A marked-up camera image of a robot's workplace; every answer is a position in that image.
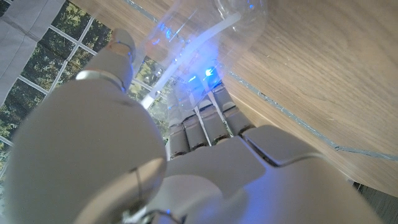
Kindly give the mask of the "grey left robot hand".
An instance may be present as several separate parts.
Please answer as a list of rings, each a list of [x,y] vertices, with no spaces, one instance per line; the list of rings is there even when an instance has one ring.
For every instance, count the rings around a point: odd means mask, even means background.
[[[126,95],[135,46],[123,29],[20,125],[4,188],[9,223],[380,223],[315,148],[277,127],[168,160]]]

